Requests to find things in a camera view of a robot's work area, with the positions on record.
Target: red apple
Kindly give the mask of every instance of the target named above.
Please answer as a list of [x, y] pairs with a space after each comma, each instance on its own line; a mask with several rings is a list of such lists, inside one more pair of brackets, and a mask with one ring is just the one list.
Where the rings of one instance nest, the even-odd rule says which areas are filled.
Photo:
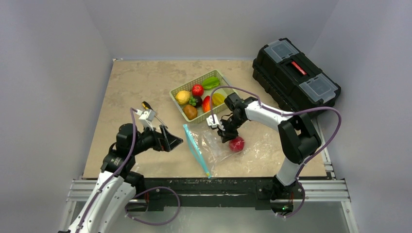
[[233, 152], [242, 151], [244, 147], [244, 139], [241, 137], [237, 137], [229, 142], [229, 148]]
[[193, 96], [202, 96], [205, 90], [203, 89], [202, 85], [196, 84], [192, 88]]

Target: screwdriver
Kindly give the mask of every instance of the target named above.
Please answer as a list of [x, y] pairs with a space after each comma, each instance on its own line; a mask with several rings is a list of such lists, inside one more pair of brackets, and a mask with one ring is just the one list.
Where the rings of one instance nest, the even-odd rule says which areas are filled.
[[146, 102], [146, 101], [143, 101], [142, 102], [142, 106], [143, 106], [143, 108], [144, 109], [146, 109], [146, 110], [152, 110], [153, 112], [154, 112], [154, 116], [156, 117], [156, 119], [157, 120], [159, 120], [160, 121], [160, 123], [162, 123], [162, 125], [164, 125], [165, 127], [166, 127], [166, 129], [167, 129], [167, 126], [166, 126], [166, 124], [165, 123], [163, 123], [163, 121], [157, 116], [157, 113], [156, 113], [156, 111], [155, 110], [153, 110], [153, 108], [150, 106], [150, 104], [148, 103], [148, 102]]

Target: toy fruit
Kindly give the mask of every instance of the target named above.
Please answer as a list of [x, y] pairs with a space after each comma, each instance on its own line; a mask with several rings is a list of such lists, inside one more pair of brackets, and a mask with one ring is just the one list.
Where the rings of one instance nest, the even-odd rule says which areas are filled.
[[192, 88], [193, 96], [202, 96], [205, 90], [203, 89], [202, 85], [196, 84]]
[[233, 152], [242, 151], [244, 147], [244, 139], [241, 137], [237, 137], [229, 142], [229, 148]]
[[192, 105], [186, 105], [183, 108], [183, 112], [188, 117], [189, 120], [193, 120], [197, 117], [197, 109]]
[[190, 92], [189, 91], [179, 91], [174, 97], [179, 105], [184, 105], [189, 102]]
[[220, 84], [220, 81], [218, 78], [210, 77], [203, 81], [202, 86], [205, 90], [209, 90], [209, 89], [219, 86], [219, 84]]
[[189, 104], [194, 106], [195, 108], [202, 106], [202, 102], [203, 101], [200, 96], [193, 96], [193, 97], [190, 97], [189, 99]]
[[210, 111], [210, 96], [206, 96], [203, 99], [202, 110], [204, 113]]
[[215, 93], [212, 96], [212, 102], [214, 105], [219, 106], [224, 103], [224, 96], [222, 94]]

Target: ziplock seal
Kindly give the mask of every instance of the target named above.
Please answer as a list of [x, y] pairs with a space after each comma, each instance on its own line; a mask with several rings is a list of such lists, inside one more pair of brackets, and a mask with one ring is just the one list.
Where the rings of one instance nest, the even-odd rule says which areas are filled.
[[193, 154], [197, 162], [202, 166], [203, 170], [205, 171], [207, 177], [210, 179], [212, 175], [209, 172], [209, 169], [207, 168], [207, 165], [205, 163], [205, 160], [203, 159], [202, 153], [199, 150], [199, 147], [197, 146], [196, 142], [194, 141], [194, 138], [192, 134], [190, 133], [190, 130], [188, 128], [187, 124], [183, 125], [183, 128], [185, 129], [185, 134], [186, 134], [186, 139], [188, 140], [189, 144], [189, 149], [190, 152]]

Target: toolbox lid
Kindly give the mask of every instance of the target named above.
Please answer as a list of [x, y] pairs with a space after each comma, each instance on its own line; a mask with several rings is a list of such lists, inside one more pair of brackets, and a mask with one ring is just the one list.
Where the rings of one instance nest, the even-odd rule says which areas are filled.
[[337, 86], [333, 84], [323, 73], [316, 77], [299, 84], [299, 87], [309, 96], [314, 102], [323, 100], [323, 103], [333, 99], [338, 90]]
[[266, 47], [265, 52], [273, 58], [276, 63], [281, 62], [285, 58], [298, 54], [299, 51], [291, 45], [287, 40], [277, 40]]

